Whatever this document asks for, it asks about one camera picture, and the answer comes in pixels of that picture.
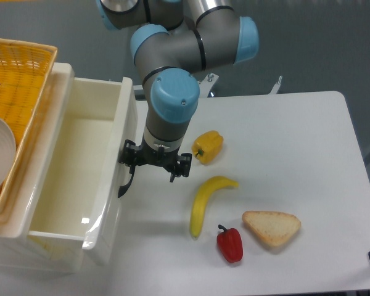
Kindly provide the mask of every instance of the white plastic bin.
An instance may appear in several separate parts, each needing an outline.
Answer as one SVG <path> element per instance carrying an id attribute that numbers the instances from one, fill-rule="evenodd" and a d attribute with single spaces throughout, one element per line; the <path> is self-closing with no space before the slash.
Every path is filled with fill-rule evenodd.
<path id="1" fill-rule="evenodd" d="M 74 78 L 68 64 L 51 76 L 31 159 L 0 215 L 0 265 L 76 271 L 84 253 L 109 260 L 128 174 L 118 154 L 134 139 L 136 104 L 129 78 Z"/>

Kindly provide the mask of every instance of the red bell pepper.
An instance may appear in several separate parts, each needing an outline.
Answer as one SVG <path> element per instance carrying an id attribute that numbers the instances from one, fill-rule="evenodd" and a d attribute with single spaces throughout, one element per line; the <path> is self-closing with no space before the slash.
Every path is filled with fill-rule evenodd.
<path id="1" fill-rule="evenodd" d="M 235 228 L 226 229 L 222 225 L 218 225 L 218 228 L 223 230 L 223 232 L 219 233 L 216 237 L 216 243 L 222 255 L 229 263 L 240 261 L 242 258 L 242 241 L 240 233 Z"/>

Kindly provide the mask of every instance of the bread crust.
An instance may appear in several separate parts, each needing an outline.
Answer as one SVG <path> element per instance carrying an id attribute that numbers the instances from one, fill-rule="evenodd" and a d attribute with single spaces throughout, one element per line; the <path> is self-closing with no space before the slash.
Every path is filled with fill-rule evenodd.
<path id="1" fill-rule="evenodd" d="M 274 211 L 246 211 L 242 221 L 262 242 L 270 247 L 285 244 L 302 223 L 293 214 Z"/>

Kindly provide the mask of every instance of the pepper stem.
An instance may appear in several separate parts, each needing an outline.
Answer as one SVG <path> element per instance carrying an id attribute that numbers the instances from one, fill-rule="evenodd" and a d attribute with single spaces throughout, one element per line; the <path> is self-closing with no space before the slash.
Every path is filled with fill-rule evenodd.
<path id="1" fill-rule="evenodd" d="M 224 232 L 225 232 L 225 231 L 228 231 L 224 226 L 222 226 L 222 225 L 220 225 L 220 224 L 218 225 L 218 228 L 219 228 L 219 229 L 222 229 Z"/>
<path id="2" fill-rule="evenodd" d="M 198 155 L 203 156 L 203 154 L 204 154 L 204 151 L 202 149 L 199 149 L 197 153 L 195 154 L 195 156 L 198 156 Z"/>

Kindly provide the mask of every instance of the wicker basket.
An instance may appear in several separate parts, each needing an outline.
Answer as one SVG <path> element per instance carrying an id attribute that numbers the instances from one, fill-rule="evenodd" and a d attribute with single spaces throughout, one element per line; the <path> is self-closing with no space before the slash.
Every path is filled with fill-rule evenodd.
<path id="1" fill-rule="evenodd" d="M 20 163 L 27 160 L 30 135 L 38 124 L 41 98 L 56 54 L 53 46 L 0 39 L 0 118 L 10 126 L 17 144 L 14 164 L 0 189 L 0 213 Z"/>

